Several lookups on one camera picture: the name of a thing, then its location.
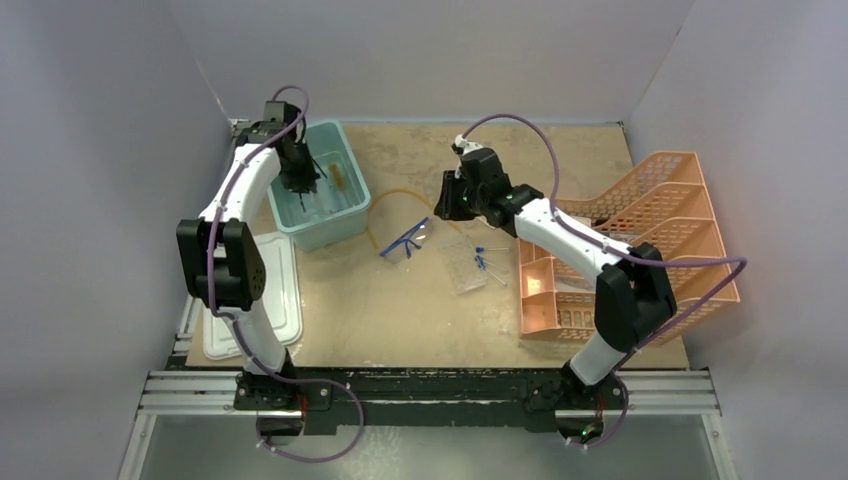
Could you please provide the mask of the clear plastic tube rack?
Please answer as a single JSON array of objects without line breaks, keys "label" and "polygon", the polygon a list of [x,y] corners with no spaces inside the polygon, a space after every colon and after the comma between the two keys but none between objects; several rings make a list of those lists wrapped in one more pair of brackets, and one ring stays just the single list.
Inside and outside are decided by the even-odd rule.
[{"label": "clear plastic tube rack", "polygon": [[467,236],[455,235],[441,240],[438,251],[457,295],[480,289],[487,284],[487,274],[479,267],[477,254]]}]

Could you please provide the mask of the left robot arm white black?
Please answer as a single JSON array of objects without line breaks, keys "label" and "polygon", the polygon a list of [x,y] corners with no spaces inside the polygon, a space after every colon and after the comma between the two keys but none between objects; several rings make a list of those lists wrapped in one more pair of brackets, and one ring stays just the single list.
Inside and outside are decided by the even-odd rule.
[{"label": "left robot arm white black", "polygon": [[230,167],[210,203],[195,219],[183,219],[176,239],[188,294],[222,320],[242,354],[244,390],[259,388],[272,408],[297,399],[288,349],[276,338],[262,297],[265,263],[249,227],[273,180],[291,177],[297,192],[316,183],[305,140],[306,105],[271,99],[264,117],[233,142]]}]

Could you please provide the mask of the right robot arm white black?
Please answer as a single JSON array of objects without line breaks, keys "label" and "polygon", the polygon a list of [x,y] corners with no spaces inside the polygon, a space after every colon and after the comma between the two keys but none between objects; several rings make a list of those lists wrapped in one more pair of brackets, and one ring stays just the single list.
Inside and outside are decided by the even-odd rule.
[{"label": "right robot arm white black", "polygon": [[592,283],[595,332],[563,367],[561,392],[576,407],[596,399],[605,380],[637,344],[677,312],[659,250],[631,247],[574,220],[539,190],[513,185],[496,152],[464,139],[452,147],[434,213],[442,220],[482,218],[532,243]]}]

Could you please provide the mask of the blue capped pipette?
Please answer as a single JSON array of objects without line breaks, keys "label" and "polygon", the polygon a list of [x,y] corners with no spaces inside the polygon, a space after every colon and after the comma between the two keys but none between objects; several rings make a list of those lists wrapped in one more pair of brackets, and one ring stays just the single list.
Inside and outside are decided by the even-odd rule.
[{"label": "blue capped pipette", "polygon": [[490,252],[510,252],[511,247],[483,247],[476,246],[474,247],[474,251],[478,254],[490,253]]},{"label": "blue capped pipette", "polygon": [[503,287],[507,287],[508,283],[506,280],[496,272],[495,266],[490,262],[487,262],[481,255],[477,255],[475,257],[475,262],[478,268],[484,271],[487,275],[489,275],[492,279],[494,279],[498,284]]}]

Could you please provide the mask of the blue safety glasses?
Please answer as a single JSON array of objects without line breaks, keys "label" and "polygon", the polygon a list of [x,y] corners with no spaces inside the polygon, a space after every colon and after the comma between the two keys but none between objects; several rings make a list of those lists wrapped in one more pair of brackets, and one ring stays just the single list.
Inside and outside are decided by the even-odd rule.
[{"label": "blue safety glasses", "polygon": [[392,264],[408,260],[422,249],[423,244],[432,236],[432,230],[433,221],[425,217],[384,247],[379,256]]}]

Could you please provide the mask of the black metal tripod ring stand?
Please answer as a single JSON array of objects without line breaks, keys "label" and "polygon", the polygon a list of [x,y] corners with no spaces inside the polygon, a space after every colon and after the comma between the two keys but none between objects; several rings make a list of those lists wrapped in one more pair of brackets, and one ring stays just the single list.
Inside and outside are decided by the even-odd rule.
[{"label": "black metal tripod ring stand", "polygon": [[303,154],[296,172],[292,174],[291,190],[297,193],[301,210],[304,213],[323,211],[321,200],[321,181],[327,175],[311,154]]}]

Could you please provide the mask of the bristle test tube brush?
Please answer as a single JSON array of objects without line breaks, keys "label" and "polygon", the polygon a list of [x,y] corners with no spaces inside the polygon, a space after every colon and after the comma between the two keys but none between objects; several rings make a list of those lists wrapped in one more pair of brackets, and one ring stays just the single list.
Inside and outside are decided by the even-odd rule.
[{"label": "bristle test tube brush", "polygon": [[333,186],[338,191],[345,191],[347,189],[347,180],[340,165],[332,163],[328,166],[328,169]]}]

